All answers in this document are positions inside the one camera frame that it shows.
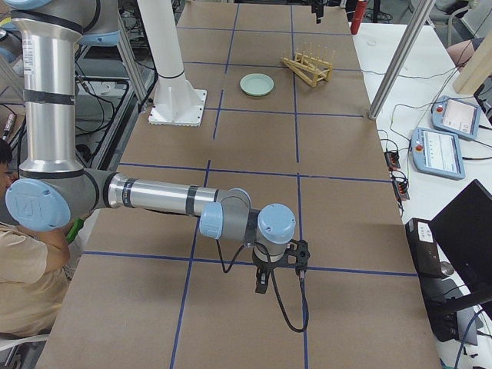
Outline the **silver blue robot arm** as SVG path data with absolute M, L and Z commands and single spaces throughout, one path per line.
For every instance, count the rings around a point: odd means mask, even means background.
M 290 208 L 251 206 L 241 189 L 146 181 L 85 168 L 75 155 L 75 46 L 113 46 L 120 38 L 115 1 L 11 1 L 22 35 L 28 156 L 7 190 L 10 215 L 33 231 L 52 231 L 99 208 L 143 208 L 199 220 L 200 232 L 252 250 L 256 290 L 275 285 L 274 269 L 295 253 Z

